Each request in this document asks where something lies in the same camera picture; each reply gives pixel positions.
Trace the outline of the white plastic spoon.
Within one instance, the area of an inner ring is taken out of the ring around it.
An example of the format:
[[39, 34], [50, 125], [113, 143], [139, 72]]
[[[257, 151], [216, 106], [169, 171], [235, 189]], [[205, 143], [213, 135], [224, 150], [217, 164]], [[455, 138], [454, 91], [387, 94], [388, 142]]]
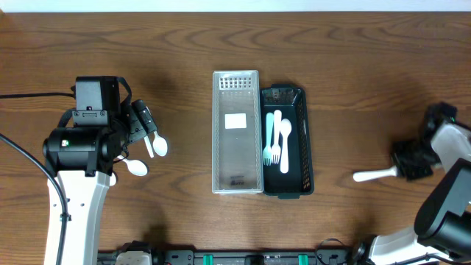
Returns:
[[129, 160], [122, 155], [117, 157], [120, 161], [126, 163], [128, 171], [139, 177], [146, 176], [149, 172], [148, 166], [141, 160]]
[[110, 186], [114, 186], [117, 183], [117, 177], [115, 173], [113, 172], [110, 176]]

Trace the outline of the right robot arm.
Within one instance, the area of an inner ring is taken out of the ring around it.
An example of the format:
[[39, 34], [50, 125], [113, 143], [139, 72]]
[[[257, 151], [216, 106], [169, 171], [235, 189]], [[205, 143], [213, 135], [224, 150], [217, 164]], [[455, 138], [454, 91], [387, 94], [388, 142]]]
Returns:
[[470, 130], [444, 123], [431, 140], [445, 176], [412, 227], [372, 240], [365, 264], [470, 263]]

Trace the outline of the white plastic fork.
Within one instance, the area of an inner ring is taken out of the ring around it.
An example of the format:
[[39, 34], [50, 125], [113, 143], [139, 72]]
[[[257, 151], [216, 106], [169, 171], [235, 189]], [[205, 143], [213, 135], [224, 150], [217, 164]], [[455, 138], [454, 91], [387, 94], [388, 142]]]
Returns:
[[392, 166], [389, 169], [355, 172], [353, 174], [353, 179], [356, 182], [366, 182], [366, 181], [376, 180], [383, 177], [396, 177], [397, 175], [398, 175], [397, 167]]
[[282, 121], [282, 112], [280, 110], [274, 111], [274, 138], [272, 145], [272, 163], [278, 164], [280, 161], [281, 147], [279, 145], [280, 126]]

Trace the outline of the white plastic spoon bowl down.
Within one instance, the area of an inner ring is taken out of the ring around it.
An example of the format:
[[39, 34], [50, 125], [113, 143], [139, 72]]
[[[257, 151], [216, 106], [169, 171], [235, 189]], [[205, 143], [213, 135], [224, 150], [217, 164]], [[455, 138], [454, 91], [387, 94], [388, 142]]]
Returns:
[[152, 147], [155, 153], [161, 157], [164, 157], [167, 155], [168, 152], [168, 144], [165, 138], [161, 137], [157, 130], [153, 132], [154, 139], [152, 142]]

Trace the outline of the clear perforated plastic basket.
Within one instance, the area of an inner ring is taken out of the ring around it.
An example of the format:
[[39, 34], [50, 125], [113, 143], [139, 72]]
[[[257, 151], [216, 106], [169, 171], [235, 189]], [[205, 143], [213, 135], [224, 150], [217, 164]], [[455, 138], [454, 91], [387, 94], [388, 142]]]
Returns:
[[214, 71], [212, 192], [263, 191], [261, 100], [256, 70]]

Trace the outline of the white plastic fork handle up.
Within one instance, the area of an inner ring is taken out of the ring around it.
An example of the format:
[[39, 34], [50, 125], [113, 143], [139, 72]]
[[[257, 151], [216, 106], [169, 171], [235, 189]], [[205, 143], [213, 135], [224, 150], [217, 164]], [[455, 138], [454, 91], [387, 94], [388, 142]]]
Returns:
[[283, 139], [280, 158], [280, 172], [286, 174], [289, 171], [288, 137], [291, 133], [291, 122], [288, 119], [283, 119], [281, 121], [280, 133]]

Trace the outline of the black perforated plastic basket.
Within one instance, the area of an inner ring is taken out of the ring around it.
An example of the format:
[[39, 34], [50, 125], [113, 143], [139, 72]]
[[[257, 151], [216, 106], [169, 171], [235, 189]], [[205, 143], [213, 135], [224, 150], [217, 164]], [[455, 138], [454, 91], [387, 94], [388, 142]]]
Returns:
[[302, 88], [288, 84], [273, 84], [263, 88], [261, 113], [281, 112], [282, 119], [291, 122], [287, 137], [288, 171], [280, 171], [280, 163], [263, 163], [264, 194], [280, 199], [298, 199], [314, 191], [314, 173], [308, 123], [306, 96]]

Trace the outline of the white plastic spoon bowl up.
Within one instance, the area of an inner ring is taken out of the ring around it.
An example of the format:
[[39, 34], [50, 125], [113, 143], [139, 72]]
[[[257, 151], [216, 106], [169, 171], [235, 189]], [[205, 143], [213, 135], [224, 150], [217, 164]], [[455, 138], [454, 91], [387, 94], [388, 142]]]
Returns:
[[148, 152], [150, 158], [153, 158], [153, 157], [155, 156], [155, 155], [154, 155], [154, 150], [153, 150], [153, 146], [152, 146], [152, 144], [151, 144], [151, 142], [150, 142], [150, 140], [149, 140], [149, 136], [148, 136], [148, 135], [144, 137], [144, 143], [145, 143], [145, 145], [146, 145], [146, 149], [147, 149], [147, 152]]

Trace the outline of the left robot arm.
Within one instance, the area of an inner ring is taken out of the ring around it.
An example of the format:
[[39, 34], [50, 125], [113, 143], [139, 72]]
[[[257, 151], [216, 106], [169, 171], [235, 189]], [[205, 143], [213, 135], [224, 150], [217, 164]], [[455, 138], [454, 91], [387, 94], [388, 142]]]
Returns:
[[45, 264], [95, 264], [115, 159], [157, 126], [143, 100], [72, 108], [44, 141], [49, 188]]

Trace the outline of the light green plastic fork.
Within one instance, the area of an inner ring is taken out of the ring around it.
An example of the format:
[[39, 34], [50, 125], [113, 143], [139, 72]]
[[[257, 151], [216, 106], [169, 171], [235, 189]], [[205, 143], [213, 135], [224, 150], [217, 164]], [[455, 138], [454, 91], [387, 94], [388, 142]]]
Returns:
[[266, 144], [263, 148], [263, 165], [270, 166], [272, 164], [272, 133], [274, 128], [274, 114], [268, 112], [266, 114]]

